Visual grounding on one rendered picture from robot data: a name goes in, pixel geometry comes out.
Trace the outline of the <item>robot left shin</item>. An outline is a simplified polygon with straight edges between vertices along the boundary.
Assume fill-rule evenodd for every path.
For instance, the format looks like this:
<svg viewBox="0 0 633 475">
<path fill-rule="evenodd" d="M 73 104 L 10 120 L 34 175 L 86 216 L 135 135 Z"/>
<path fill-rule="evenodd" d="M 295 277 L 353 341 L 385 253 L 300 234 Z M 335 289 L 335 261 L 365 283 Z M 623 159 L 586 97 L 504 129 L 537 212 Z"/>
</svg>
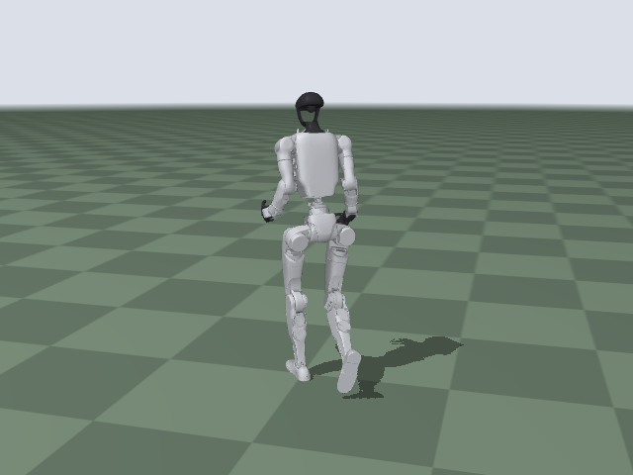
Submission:
<svg viewBox="0 0 633 475">
<path fill-rule="evenodd" d="M 293 344 L 295 366 L 301 368 L 301 362 L 303 366 L 306 366 L 305 340 L 307 335 L 307 316 L 303 311 L 296 313 L 295 299 L 292 294 L 286 296 L 286 319 L 289 336 Z"/>
</svg>

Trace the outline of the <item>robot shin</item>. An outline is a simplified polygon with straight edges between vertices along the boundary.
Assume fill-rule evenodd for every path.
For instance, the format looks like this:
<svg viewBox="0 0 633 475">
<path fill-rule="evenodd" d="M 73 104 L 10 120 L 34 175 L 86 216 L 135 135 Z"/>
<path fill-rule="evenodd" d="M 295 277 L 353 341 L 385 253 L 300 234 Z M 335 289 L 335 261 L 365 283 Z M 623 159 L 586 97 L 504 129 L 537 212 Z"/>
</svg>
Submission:
<svg viewBox="0 0 633 475">
<path fill-rule="evenodd" d="M 286 296 L 286 319 L 289 336 L 293 344 L 295 366 L 301 368 L 301 362 L 303 366 L 306 366 L 305 340 L 307 335 L 307 316 L 303 311 L 296 313 L 295 299 L 292 294 Z"/>
<path fill-rule="evenodd" d="M 344 294 L 343 304 L 341 309 L 332 308 L 331 311 L 327 311 L 327 319 L 329 327 L 333 337 L 337 342 L 337 346 L 342 358 L 342 364 L 348 350 L 352 349 L 350 342 L 350 316 L 346 307 L 346 298 Z"/>
</svg>

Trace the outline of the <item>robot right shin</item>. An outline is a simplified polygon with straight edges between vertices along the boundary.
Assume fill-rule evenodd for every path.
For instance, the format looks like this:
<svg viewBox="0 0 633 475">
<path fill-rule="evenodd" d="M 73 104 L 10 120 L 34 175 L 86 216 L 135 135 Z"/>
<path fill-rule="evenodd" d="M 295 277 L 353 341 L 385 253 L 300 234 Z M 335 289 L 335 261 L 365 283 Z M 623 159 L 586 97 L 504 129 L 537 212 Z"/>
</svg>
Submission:
<svg viewBox="0 0 633 475">
<path fill-rule="evenodd" d="M 331 311 L 327 311 L 327 319 L 329 327 L 333 337 L 337 342 L 337 346 L 342 358 L 342 364 L 348 350 L 352 349 L 350 342 L 350 316 L 346 307 L 346 298 L 344 294 L 343 304 L 341 309 L 332 308 Z"/>
</svg>

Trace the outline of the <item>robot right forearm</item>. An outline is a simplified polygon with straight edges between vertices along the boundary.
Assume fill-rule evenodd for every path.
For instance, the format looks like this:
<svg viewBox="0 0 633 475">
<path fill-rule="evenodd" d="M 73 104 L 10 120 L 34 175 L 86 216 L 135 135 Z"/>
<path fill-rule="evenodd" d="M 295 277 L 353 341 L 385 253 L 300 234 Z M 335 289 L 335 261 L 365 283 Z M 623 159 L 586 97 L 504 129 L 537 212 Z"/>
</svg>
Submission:
<svg viewBox="0 0 633 475">
<path fill-rule="evenodd" d="M 346 218 L 349 215 L 355 215 L 356 217 L 358 216 L 357 210 L 358 210 L 359 192 L 358 192 L 358 181 L 357 181 L 356 177 L 355 177 L 355 179 L 356 179 L 357 189 L 356 190 L 350 190 L 350 191 L 344 191 L 345 215 L 346 215 Z"/>
</svg>

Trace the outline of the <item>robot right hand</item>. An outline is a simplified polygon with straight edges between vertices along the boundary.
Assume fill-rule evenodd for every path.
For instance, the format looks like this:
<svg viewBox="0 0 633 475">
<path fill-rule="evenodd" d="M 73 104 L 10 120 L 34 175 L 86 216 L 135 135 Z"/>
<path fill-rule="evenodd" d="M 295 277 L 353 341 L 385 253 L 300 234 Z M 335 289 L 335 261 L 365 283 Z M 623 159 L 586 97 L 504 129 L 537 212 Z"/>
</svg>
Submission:
<svg viewBox="0 0 633 475">
<path fill-rule="evenodd" d="M 355 215 L 349 215 L 346 218 L 345 215 L 345 211 L 343 213 L 334 213 L 335 216 L 340 216 L 339 219 L 336 220 L 337 223 L 342 223 L 346 226 L 348 226 L 349 222 L 353 221 L 353 219 L 356 217 Z"/>
</svg>

